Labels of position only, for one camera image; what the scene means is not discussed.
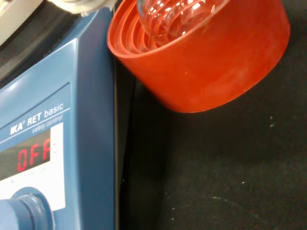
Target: blue knob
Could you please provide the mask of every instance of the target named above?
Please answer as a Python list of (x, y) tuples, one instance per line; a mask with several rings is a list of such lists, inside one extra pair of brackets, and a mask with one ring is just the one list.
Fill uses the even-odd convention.
[(34, 195), (0, 200), (0, 230), (50, 230), (47, 213)]

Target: white label panel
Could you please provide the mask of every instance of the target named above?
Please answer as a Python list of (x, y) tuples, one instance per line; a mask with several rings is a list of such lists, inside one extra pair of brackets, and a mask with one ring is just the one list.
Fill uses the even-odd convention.
[(50, 161), (0, 181), (0, 199), (19, 189), (34, 187), (47, 198), (51, 210), (65, 207), (63, 123), (50, 130)]

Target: digital display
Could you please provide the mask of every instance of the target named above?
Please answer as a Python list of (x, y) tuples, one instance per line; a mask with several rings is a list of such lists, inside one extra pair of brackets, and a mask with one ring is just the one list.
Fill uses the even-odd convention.
[(0, 181), (50, 161), (50, 129), (0, 152)]

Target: orange flask stand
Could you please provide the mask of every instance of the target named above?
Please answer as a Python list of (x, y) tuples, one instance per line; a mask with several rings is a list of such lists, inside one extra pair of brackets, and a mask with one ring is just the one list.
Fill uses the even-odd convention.
[(257, 84), (283, 56), (290, 23), (281, 0), (227, 0), (185, 35), (159, 46), (124, 0), (107, 34), (111, 52), (169, 109), (221, 106)]

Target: black surface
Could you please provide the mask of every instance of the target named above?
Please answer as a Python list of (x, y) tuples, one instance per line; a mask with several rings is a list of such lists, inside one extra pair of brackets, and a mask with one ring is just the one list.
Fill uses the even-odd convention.
[(77, 18), (43, 2), (0, 46), (0, 89), (48, 54)]
[(121, 196), (123, 230), (307, 229), (307, 1), (276, 68), (199, 114), (135, 93)]

